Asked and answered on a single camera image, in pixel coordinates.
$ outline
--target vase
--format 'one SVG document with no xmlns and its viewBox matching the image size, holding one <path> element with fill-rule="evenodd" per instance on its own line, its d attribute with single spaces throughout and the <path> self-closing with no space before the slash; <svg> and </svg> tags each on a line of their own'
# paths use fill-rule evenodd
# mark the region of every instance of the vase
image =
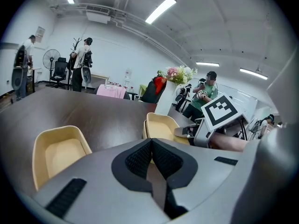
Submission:
<svg viewBox="0 0 299 224">
<path fill-rule="evenodd" d="M 165 90 L 163 91 L 155 110 L 156 114 L 168 115 L 177 86 L 178 85 L 174 82 L 166 81 Z"/>
</svg>

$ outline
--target white sign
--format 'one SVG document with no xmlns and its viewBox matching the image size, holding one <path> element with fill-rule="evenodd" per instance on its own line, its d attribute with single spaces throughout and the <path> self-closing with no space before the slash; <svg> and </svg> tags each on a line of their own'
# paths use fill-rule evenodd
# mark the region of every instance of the white sign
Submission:
<svg viewBox="0 0 299 224">
<path fill-rule="evenodd" d="M 220 128 L 242 115 L 242 112 L 238 111 L 235 103 L 227 94 L 218 96 L 202 106 L 201 109 L 210 131 Z"/>
</svg>

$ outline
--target green t-shirt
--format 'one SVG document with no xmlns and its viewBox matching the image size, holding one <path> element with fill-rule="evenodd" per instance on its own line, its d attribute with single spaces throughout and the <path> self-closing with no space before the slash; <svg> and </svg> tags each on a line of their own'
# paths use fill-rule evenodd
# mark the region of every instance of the green t-shirt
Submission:
<svg viewBox="0 0 299 224">
<path fill-rule="evenodd" d="M 215 99 L 216 97 L 217 97 L 217 93 L 218 93 L 218 91 L 217 91 L 217 88 L 215 88 L 215 90 L 214 90 L 214 92 L 213 92 L 213 95 L 211 95 L 212 94 L 212 89 L 213 89 L 213 85 L 207 85 L 206 84 L 206 88 L 204 89 L 204 90 L 202 90 L 203 92 L 207 92 L 207 96 L 209 97 L 209 98 L 211 98 L 211 99 Z M 206 101 L 204 101 L 204 100 L 202 100 L 202 99 L 198 99 L 197 97 L 194 97 L 194 99 L 192 100 L 192 102 L 191 102 L 191 105 L 193 106 L 193 107 L 195 107 L 196 109 L 199 109 L 199 111 L 201 111 L 201 107 L 203 106 L 203 105 L 205 105 L 206 104 Z"/>
</svg>

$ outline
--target pink tablecloth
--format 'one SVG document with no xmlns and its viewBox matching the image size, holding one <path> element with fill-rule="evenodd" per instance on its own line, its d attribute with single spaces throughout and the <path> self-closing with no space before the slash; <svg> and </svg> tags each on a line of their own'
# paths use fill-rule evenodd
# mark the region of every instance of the pink tablecloth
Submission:
<svg viewBox="0 0 299 224">
<path fill-rule="evenodd" d="M 126 92 L 126 89 L 123 87 L 109 86 L 109 85 L 105 86 L 104 84 L 101 84 L 99 86 L 97 95 L 103 95 L 103 96 L 109 96 L 109 97 L 123 99 L 125 92 Z"/>
</svg>

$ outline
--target black cap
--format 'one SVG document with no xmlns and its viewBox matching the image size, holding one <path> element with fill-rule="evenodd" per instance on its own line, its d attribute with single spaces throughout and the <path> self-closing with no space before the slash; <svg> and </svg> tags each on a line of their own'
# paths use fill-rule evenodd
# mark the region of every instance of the black cap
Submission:
<svg viewBox="0 0 299 224">
<path fill-rule="evenodd" d="M 274 122 L 274 115 L 273 114 L 269 114 L 269 116 L 272 117 L 272 122 Z"/>
<path fill-rule="evenodd" d="M 210 76 L 211 80 L 216 80 L 217 74 L 215 71 L 210 71 L 206 76 Z"/>
<path fill-rule="evenodd" d="M 93 42 L 93 40 L 92 40 L 92 38 L 90 38 L 90 37 L 88 37 L 87 39 L 85 39 L 84 40 L 86 43 L 87 43 L 87 45 L 91 45 L 92 44 L 92 42 Z"/>
</svg>

